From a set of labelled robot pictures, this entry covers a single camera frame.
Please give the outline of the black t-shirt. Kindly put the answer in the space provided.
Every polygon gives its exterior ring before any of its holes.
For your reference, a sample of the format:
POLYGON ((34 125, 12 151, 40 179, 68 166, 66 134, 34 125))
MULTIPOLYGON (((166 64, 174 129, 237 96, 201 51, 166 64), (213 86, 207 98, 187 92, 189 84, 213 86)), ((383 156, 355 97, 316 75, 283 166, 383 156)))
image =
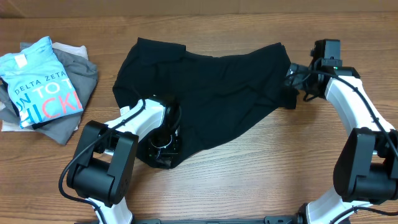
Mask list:
POLYGON ((155 96, 177 105, 178 154, 150 152, 143 139, 137 157, 148 166, 173 169, 193 154, 232 141, 277 108, 294 109, 297 90, 285 76, 290 59, 272 44, 244 55, 210 57, 184 45, 138 39, 113 86, 119 107, 155 96))

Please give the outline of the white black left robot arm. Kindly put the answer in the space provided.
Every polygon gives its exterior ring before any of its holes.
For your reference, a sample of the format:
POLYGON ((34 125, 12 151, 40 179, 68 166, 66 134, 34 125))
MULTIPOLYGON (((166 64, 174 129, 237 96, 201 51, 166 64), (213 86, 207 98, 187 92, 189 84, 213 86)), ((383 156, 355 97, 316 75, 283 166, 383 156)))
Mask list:
POLYGON ((139 145, 144 147, 143 156, 163 169, 169 169, 180 154, 182 109, 177 103, 148 98, 123 112, 107 123, 86 124, 73 159, 58 182, 77 193, 72 197, 60 188, 65 198, 93 207, 97 223, 134 221, 125 195, 139 145))

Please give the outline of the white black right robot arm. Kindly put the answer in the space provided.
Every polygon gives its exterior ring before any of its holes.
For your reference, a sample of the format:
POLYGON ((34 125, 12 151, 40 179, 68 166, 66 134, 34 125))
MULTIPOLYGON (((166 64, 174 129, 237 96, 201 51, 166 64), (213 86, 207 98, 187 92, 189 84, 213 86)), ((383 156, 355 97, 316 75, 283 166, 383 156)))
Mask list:
POLYGON ((373 206, 397 200, 397 130, 377 112, 358 72, 353 67, 315 69, 293 63, 285 79, 289 87, 306 92, 305 101, 330 102, 348 133, 332 188, 302 205, 296 223, 348 223, 360 210, 396 216, 373 206))

